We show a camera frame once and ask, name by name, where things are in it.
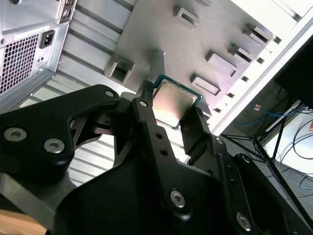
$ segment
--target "processor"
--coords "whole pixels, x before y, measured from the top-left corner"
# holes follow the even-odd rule
[[[177,130],[187,110],[201,99],[202,95],[161,74],[154,83],[153,112],[157,121]]]

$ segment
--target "power supply fan grille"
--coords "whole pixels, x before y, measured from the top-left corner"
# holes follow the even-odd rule
[[[11,43],[5,47],[0,94],[15,87],[31,75],[39,35]]]

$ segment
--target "wooden surface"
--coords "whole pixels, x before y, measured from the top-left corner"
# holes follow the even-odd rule
[[[45,235],[46,229],[27,215],[0,210],[0,235]]]

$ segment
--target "metal screw head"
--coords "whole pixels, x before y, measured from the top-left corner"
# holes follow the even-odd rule
[[[223,144],[223,140],[221,140],[221,138],[216,137],[216,140],[217,140],[218,143]]]
[[[8,141],[14,142],[22,141],[27,137],[26,131],[18,127],[6,129],[3,135]]]
[[[170,196],[171,196],[171,200],[175,206],[177,206],[178,208],[183,208],[185,206],[185,204],[186,204],[185,198],[180,192],[173,190],[173,191],[171,191]]]
[[[106,93],[106,95],[109,96],[109,97],[113,97],[113,96],[114,96],[114,94],[113,94],[112,92],[106,91],[105,93]]]
[[[236,218],[238,223],[244,230],[246,230],[247,232],[251,231],[251,224],[243,214],[237,213]]]
[[[44,149],[48,153],[62,153],[65,148],[64,143],[59,139],[48,139],[44,143]]]
[[[247,158],[247,156],[245,155],[241,155],[242,159],[246,162],[246,163],[250,163],[249,158]]]

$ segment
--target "blue cable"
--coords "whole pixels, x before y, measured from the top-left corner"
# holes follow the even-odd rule
[[[247,122],[247,123],[234,123],[236,126],[249,126],[249,125],[253,125],[253,124],[256,124],[258,122],[261,122],[263,121],[264,119],[266,118],[270,118],[270,117],[264,117],[264,118],[261,118],[259,120],[256,120],[256,121],[253,121],[253,122]]]
[[[299,108],[295,108],[295,109],[291,110],[288,114],[283,114],[283,113],[285,113],[285,112],[279,112],[279,113],[273,114],[273,113],[271,113],[271,112],[269,112],[269,111],[266,111],[266,110],[264,110],[264,109],[260,109],[260,111],[263,112],[263,113],[266,113],[266,114],[270,115],[270,117],[287,117],[287,116],[289,116],[289,115],[291,115],[291,114],[293,114],[293,113],[299,111]],[[248,123],[234,123],[234,124],[235,124],[236,126],[249,126],[249,125],[253,125],[253,124],[259,123],[259,122],[263,121],[264,119],[265,119],[265,117],[264,117],[264,118],[261,118],[261,119],[259,119],[259,120],[253,121],[253,122],[248,122]]]

